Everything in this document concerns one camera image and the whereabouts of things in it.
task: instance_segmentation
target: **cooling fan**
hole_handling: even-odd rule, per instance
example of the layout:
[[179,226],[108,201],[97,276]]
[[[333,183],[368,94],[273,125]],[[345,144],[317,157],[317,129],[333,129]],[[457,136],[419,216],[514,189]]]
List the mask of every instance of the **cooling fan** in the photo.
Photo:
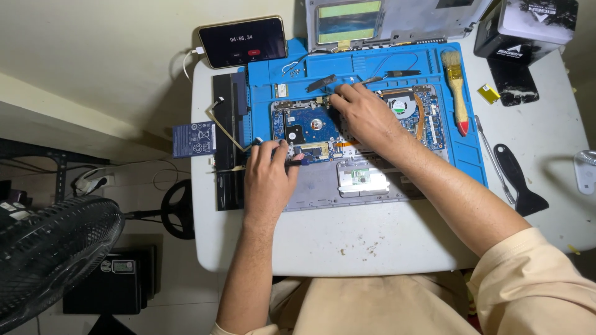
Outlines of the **cooling fan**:
[[83,196],[26,218],[0,220],[0,334],[37,316],[110,252],[125,217],[110,199]]

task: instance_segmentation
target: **blue screwdriver handle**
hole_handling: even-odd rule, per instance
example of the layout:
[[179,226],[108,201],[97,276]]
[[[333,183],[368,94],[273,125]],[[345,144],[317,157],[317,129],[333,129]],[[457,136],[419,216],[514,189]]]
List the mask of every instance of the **blue screwdriver handle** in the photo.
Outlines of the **blue screwdriver handle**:
[[301,160],[287,160],[285,161],[285,166],[306,166],[309,165],[310,162],[308,161],[308,159],[303,158]]

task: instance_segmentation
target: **metal spudger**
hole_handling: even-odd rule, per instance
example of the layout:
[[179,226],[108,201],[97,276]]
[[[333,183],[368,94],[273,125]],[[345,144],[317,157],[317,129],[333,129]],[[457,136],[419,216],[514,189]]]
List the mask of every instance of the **metal spudger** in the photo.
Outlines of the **metal spudger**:
[[515,204],[516,200],[513,199],[511,192],[509,192],[509,188],[505,184],[505,178],[503,176],[503,173],[501,172],[501,169],[499,168],[499,166],[496,164],[495,154],[492,152],[491,146],[490,146],[490,144],[488,144],[488,141],[486,140],[486,136],[484,135],[484,132],[482,131],[482,125],[480,124],[480,118],[478,118],[478,115],[474,115],[474,118],[476,120],[476,126],[478,127],[478,131],[480,132],[480,136],[482,136],[482,141],[485,143],[486,150],[488,151],[488,156],[491,158],[492,166],[495,167],[496,174],[499,176],[499,179],[501,180],[501,184],[503,185],[503,191],[505,191],[505,195],[507,196],[507,199],[509,199],[509,202],[511,204]]

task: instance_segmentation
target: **phone screen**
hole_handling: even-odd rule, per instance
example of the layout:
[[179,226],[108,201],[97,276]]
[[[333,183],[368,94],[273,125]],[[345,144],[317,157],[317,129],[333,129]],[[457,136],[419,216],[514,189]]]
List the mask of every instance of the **phone screen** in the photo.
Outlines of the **phone screen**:
[[198,34],[214,69],[287,56],[283,25],[277,17],[205,27]]

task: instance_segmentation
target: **hand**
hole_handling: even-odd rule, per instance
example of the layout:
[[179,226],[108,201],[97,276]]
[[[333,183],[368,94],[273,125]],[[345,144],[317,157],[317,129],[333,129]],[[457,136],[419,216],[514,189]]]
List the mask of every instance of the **hand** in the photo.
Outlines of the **hand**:
[[347,120],[347,128],[360,143],[385,156],[391,142],[407,134],[387,104],[361,83],[335,88],[331,104]]
[[[271,229],[296,188],[299,166],[291,166],[285,172],[288,143],[281,140],[267,141],[252,147],[244,176],[244,224],[249,228]],[[304,158],[298,154],[294,160]]]

